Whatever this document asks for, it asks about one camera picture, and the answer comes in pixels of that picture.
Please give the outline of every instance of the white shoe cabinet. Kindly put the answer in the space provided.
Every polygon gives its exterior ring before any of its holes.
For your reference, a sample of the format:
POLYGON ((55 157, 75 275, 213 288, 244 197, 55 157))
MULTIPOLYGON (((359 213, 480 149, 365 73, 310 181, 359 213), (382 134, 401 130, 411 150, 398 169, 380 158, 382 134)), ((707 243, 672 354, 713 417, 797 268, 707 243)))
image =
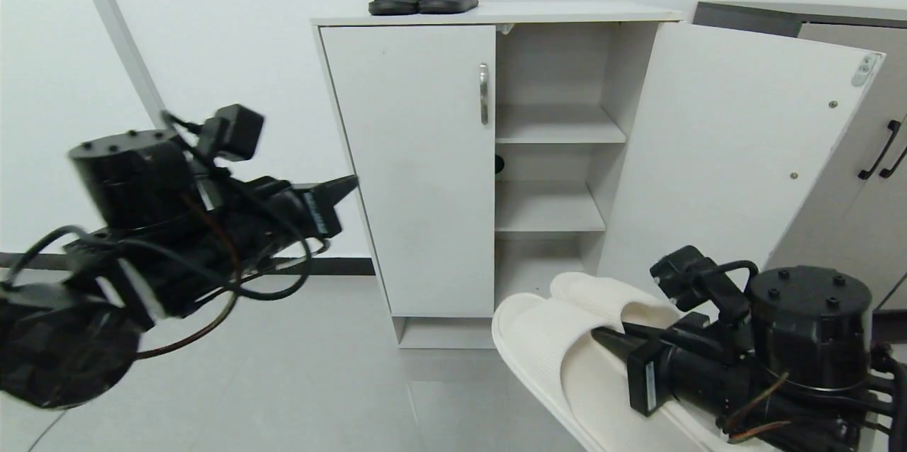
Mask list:
POLYGON ((648 267, 686 244, 765 263, 884 55, 682 19, 313 19, 401 346, 490 348, 496 304, 564 271, 654 292, 648 267))

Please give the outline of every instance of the black cabinet handle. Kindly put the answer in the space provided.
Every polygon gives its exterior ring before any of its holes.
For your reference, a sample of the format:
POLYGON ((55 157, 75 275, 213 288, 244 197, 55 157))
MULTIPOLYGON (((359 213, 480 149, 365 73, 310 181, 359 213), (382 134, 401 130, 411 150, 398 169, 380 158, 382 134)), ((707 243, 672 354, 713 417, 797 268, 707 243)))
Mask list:
POLYGON ((901 162, 904 160, 904 155, 907 155, 907 147, 901 151, 901 156, 898 156, 897 161, 894 162, 894 165, 891 165, 890 169, 881 169, 881 171, 879 171, 880 177, 884 177, 885 179, 890 178, 891 175, 894 174, 894 171, 898 170, 898 167, 900 167, 901 162))
MULTIPOLYGON (((885 148, 881 150, 881 154, 879 154, 879 157, 875 159, 875 164, 872 164, 872 168, 868 171, 866 171, 866 170, 860 171, 860 173, 857 175, 858 178, 865 181, 869 178, 869 176, 871 176, 872 174, 875 174, 875 170, 878 169, 879 164, 881 164, 881 159, 885 158, 885 154, 888 154, 888 149, 891 148, 891 143, 894 142, 894 137, 896 137, 898 135, 898 130, 901 129, 900 120, 894 120, 894 119, 889 120, 888 129, 891 130, 891 136, 888 136, 888 142, 885 142, 885 148)), ((892 174, 894 173, 894 169, 898 168, 898 164, 900 164, 901 158, 898 158, 897 163, 894 164, 894 167, 891 168, 892 174)), ((879 175, 881 175, 881 177, 884 177, 884 178, 891 176, 891 174, 888 174, 888 176, 882 175, 882 174, 884 174, 884 172, 885 171, 882 170, 879 175)))

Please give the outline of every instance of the open cabinet door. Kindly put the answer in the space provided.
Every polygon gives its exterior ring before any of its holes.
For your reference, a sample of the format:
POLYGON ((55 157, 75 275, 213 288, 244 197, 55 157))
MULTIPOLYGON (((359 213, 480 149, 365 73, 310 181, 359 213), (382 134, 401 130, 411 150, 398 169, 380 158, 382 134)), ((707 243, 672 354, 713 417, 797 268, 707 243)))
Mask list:
POLYGON ((684 245, 764 265, 872 83, 883 55, 853 82, 874 54, 661 25, 599 275, 658 294, 648 268, 684 245))

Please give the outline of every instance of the gray tile floor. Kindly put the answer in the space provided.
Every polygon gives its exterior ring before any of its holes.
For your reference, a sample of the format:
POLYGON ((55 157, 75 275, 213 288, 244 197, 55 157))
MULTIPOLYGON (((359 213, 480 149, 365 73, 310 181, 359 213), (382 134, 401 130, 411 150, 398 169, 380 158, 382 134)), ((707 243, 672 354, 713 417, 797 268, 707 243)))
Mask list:
MULTIPOLYGON (((259 288, 286 283, 263 278, 259 288)), ((218 310, 169 320, 145 346, 181 338, 218 310)), ((26 452, 55 414, 2 397, 0 450, 26 452)), ((369 277, 312 278, 278 303, 241 301, 213 335, 139 362, 71 410, 35 452, 123 450, 581 452, 494 351, 399 351, 369 277)))

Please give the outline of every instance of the white slipper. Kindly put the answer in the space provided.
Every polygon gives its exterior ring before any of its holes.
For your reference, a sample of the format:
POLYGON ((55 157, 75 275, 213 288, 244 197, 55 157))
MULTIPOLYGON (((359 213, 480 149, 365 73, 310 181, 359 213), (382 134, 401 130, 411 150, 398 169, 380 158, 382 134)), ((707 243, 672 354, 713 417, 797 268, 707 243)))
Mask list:
MULTIPOLYGON (((626 368, 589 334, 623 330, 622 320, 664 327, 677 319, 667 303, 613 278, 564 273, 551 298, 509 297, 495 311, 492 337, 503 361, 589 452, 740 451, 723 441, 714 417, 693 416, 668 401, 651 417, 629 407, 626 368)), ((770 450, 753 440, 748 451, 770 450)))

